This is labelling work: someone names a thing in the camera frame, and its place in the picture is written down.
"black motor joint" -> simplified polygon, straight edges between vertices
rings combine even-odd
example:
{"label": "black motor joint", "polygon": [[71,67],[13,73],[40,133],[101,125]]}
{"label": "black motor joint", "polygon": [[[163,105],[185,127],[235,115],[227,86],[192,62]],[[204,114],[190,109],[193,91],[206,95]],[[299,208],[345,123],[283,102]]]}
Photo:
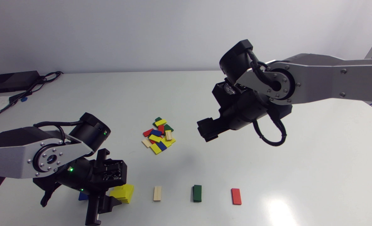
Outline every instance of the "black motor joint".
{"label": "black motor joint", "polygon": [[[279,146],[285,141],[287,134],[281,119],[291,113],[292,106],[276,105],[265,94],[236,83],[238,78],[252,67],[250,58],[252,49],[253,46],[248,40],[242,40],[220,60],[220,67],[227,77],[224,82],[217,83],[212,90],[212,94],[220,105],[220,117],[216,120],[206,118],[197,122],[200,135],[206,142],[217,138],[222,132],[239,130],[250,123],[253,123],[256,132],[266,143]],[[268,141],[261,134],[257,120],[266,114],[269,114],[271,120],[281,131],[281,141]]]}

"black device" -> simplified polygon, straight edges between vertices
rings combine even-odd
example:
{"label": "black device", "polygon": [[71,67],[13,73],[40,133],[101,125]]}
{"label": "black device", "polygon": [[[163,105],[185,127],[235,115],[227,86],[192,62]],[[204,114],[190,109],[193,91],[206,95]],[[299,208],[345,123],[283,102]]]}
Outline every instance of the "black device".
{"label": "black device", "polygon": [[37,71],[0,74],[0,93],[28,90],[39,79]]}
{"label": "black device", "polygon": [[[43,126],[55,126],[58,130],[39,129]],[[62,126],[75,128],[67,135]],[[0,166],[0,185],[5,177],[33,178],[33,182],[45,191],[42,207],[47,205],[59,186],[68,186],[89,197],[85,224],[100,225],[98,214],[111,212],[113,206],[121,204],[106,192],[110,187],[126,184],[127,180],[126,163],[106,159],[110,152],[105,148],[98,150],[110,132],[107,125],[89,113],[84,113],[75,122],[44,121],[33,127],[1,132],[0,159],[3,162],[0,164],[7,164],[8,169]],[[96,150],[95,160],[85,158]]]}
{"label": "black device", "polygon": [[[217,83],[212,90],[216,101],[220,105],[220,117],[216,120],[206,118],[197,122],[200,135],[206,142],[218,137],[218,134],[227,130],[239,130],[253,123],[259,136],[270,145],[278,146],[285,141],[287,136],[281,119],[292,111],[292,105],[277,105],[269,97],[251,88],[242,86],[236,81],[248,69],[259,74],[260,81],[268,84],[274,90],[280,90],[278,82],[266,81],[259,62],[252,53],[253,46],[248,40],[242,40],[232,47],[219,61],[222,72],[227,76],[224,82]],[[271,142],[261,134],[257,120],[269,114],[271,120],[282,133],[280,142]]]}

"blue block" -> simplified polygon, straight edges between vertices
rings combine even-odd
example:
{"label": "blue block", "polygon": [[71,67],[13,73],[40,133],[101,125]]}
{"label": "blue block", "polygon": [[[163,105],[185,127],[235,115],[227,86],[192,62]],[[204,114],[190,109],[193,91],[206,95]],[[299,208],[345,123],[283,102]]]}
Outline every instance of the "blue block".
{"label": "blue block", "polygon": [[153,134],[153,135],[156,135],[156,136],[161,136],[161,135],[162,135],[162,132],[159,131],[159,130],[152,130],[152,131],[150,132],[150,134]]}
{"label": "blue block", "polygon": [[88,200],[88,195],[80,192],[79,201],[81,200]]}
{"label": "blue block", "polygon": [[156,143],[157,146],[163,151],[165,150],[167,147],[162,143],[162,141],[160,141],[159,143]]}

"wooden block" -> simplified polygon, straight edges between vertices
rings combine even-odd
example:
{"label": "wooden block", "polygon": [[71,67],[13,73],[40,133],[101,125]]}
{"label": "wooden block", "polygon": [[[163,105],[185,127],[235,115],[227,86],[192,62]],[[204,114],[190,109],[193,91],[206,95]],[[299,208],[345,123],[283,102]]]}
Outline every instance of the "wooden block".
{"label": "wooden block", "polygon": [[152,145],[152,143],[150,142],[150,140],[148,140],[147,138],[144,139],[144,140],[142,140],[142,143],[143,143],[147,148],[149,148],[149,147]]}
{"label": "wooden block", "polygon": [[161,192],[162,192],[162,186],[155,186],[154,187],[154,202],[159,202],[161,200]]}
{"label": "wooden block", "polygon": [[155,135],[150,135],[148,138],[149,138],[150,140],[155,141],[155,142],[160,142],[161,139],[162,139],[162,137],[155,136]]}
{"label": "wooden block", "polygon": [[193,202],[201,202],[201,186],[193,186]]}
{"label": "wooden block", "polygon": [[163,130],[170,130],[171,132],[173,132],[173,129],[168,124],[165,124],[163,126]]}
{"label": "wooden block", "polygon": [[165,130],[166,140],[172,140],[172,132],[170,130]]}
{"label": "wooden block", "polygon": [[156,143],[153,143],[153,145],[151,145],[150,147],[155,154],[159,154],[162,152],[162,150],[158,147]]}
{"label": "wooden block", "polygon": [[169,148],[172,143],[170,141],[167,141],[165,138],[162,138],[161,142],[167,147]]}
{"label": "wooden block", "polygon": [[159,131],[159,130],[151,130],[150,134],[156,135],[156,136],[161,136],[162,135],[162,132]]}
{"label": "wooden block", "polygon": [[166,145],[164,145],[164,143],[162,143],[162,141],[160,141],[159,143],[157,143],[157,146],[162,150],[166,150]]}
{"label": "wooden block", "polygon": [[145,131],[145,132],[143,133],[143,135],[144,135],[145,137],[147,137],[148,135],[150,135],[150,132],[151,132],[152,130],[154,130],[154,129],[151,129],[151,130],[147,130],[147,131]]}
{"label": "wooden block", "polygon": [[242,205],[242,200],[240,198],[240,190],[239,188],[232,188],[232,202],[234,205]]}
{"label": "wooden block", "polygon": [[164,134],[163,125],[158,126],[158,131],[161,131],[161,134]]}
{"label": "wooden block", "polygon": [[166,120],[159,120],[159,121],[154,122],[154,125],[160,126],[160,125],[163,125],[165,123],[166,123]]}

